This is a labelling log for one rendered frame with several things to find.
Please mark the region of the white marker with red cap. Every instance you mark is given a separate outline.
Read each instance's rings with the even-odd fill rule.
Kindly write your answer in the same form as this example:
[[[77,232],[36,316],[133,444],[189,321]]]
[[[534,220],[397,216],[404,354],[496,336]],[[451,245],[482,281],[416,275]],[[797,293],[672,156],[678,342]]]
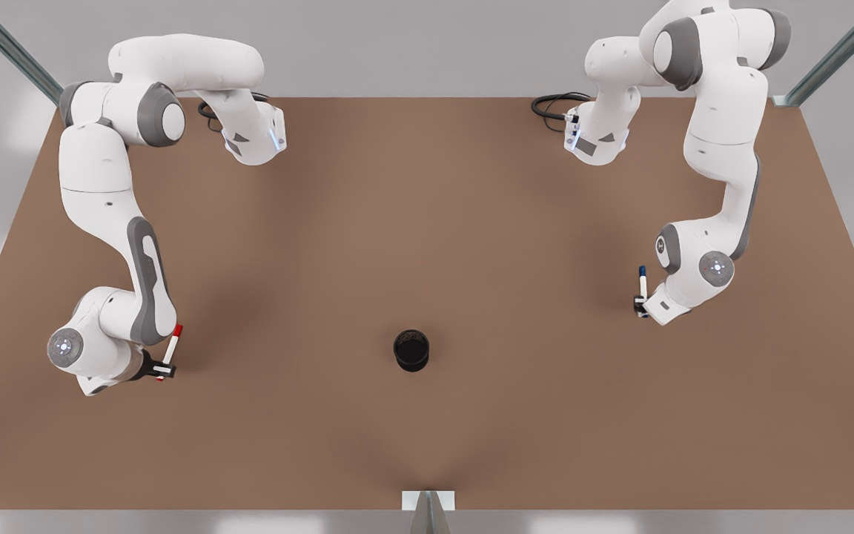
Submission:
[[[162,381],[165,378],[172,378],[175,375],[176,367],[172,364],[171,361],[173,359],[173,355],[175,354],[175,349],[177,346],[177,342],[179,342],[181,331],[182,325],[177,323],[175,330],[173,330],[173,334],[171,334],[168,348],[166,349],[162,361],[157,362],[155,365],[153,365],[153,370],[156,373],[156,381]]]

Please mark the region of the black pen holder cup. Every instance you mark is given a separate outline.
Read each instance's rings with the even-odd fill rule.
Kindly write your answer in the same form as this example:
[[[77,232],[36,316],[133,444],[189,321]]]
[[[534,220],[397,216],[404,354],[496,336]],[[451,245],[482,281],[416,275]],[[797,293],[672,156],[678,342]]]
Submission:
[[[394,339],[393,351],[401,369],[418,372],[429,361],[429,340],[423,332],[405,330]]]

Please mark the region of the silver frame post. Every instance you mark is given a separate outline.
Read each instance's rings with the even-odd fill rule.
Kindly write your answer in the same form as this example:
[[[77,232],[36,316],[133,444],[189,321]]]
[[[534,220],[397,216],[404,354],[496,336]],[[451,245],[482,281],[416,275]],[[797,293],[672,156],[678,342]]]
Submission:
[[[0,23],[0,53],[35,85],[53,104],[58,105],[62,87],[37,60]]]
[[[854,26],[821,57],[811,70],[807,71],[799,82],[796,82],[789,92],[772,96],[770,101],[781,108],[799,108],[853,55]]]
[[[455,510],[454,491],[401,492],[401,509],[413,511],[409,534],[451,534],[446,513]]]

